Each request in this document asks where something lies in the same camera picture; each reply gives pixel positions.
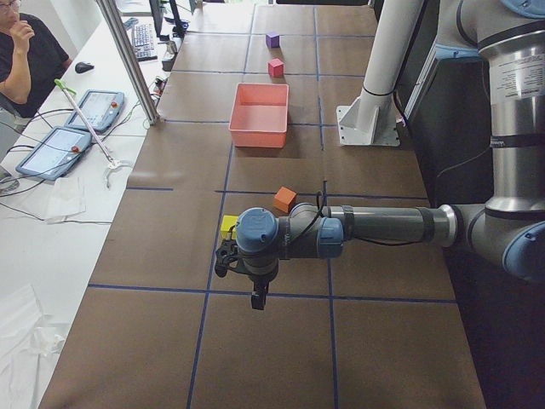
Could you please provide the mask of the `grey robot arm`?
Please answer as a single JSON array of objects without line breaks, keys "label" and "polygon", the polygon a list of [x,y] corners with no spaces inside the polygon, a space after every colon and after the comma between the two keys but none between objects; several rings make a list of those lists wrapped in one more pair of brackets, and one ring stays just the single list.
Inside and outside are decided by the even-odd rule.
[{"label": "grey robot arm", "polygon": [[216,251],[215,272],[246,275],[264,309],[280,260],[333,258],[359,239],[379,245],[463,244],[508,274],[544,280],[544,4],[443,1],[436,60],[489,66],[494,192],[483,204],[375,208],[298,204],[287,215],[245,210]]}]

